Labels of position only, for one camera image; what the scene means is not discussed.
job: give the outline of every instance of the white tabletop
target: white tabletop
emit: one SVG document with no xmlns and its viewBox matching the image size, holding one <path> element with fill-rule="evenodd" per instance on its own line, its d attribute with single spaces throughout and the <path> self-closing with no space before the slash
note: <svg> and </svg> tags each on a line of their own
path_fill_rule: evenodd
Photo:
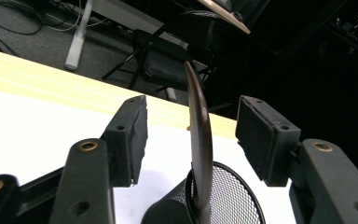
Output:
<svg viewBox="0 0 358 224">
<path fill-rule="evenodd" d="M 111 117 L 68 105 L 0 92 L 0 174 L 20 185 L 64 166 L 75 142 L 100 137 Z M 140 223 L 146 209 L 190 169 L 189 132 L 148 125 L 139 184 L 115 188 L 117 223 Z M 288 188 L 267 188 L 232 138 L 213 137 L 213 157 L 236 171 L 260 202 L 267 223 L 295 223 Z"/>
</svg>

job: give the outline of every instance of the wire mesh cup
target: wire mesh cup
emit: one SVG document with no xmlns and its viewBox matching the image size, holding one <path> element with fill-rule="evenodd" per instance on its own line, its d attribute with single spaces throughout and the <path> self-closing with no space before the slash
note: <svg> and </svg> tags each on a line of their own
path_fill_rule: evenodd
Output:
<svg viewBox="0 0 358 224">
<path fill-rule="evenodd" d="M 142 223 L 199 223 L 192 203 L 193 188 L 190 171 L 185 180 L 148 208 Z M 260 205 L 249 186 L 233 170 L 216 161 L 213 163 L 211 207 L 213 224 L 265 223 Z"/>
</svg>

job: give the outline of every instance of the floor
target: floor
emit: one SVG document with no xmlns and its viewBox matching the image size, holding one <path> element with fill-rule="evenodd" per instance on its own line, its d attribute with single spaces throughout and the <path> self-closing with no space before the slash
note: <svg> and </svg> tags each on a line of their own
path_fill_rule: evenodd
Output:
<svg viewBox="0 0 358 224">
<path fill-rule="evenodd" d="M 26 0 L 0 1 L 0 48 L 4 53 L 100 81 L 131 53 L 131 32 L 114 21 L 91 14 L 78 68 L 66 70 L 64 63 L 78 24 L 78 8 L 72 10 L 72 5 L 61 1 L 50 2 L 55 4 L 38 11 Z M 123 66 L 131 71 L 135 67 L 136 61 Z M 104 82 L 127 88 L 130 80 L 131 74 L 117 71 Z M 157 88 L 139 78 L 134 90 L 168 99 L 166 91 L 156 92 Z M 186 92 L 175 91 L 175 95 L 176 103 L 187 104 Z"/>
</svg>

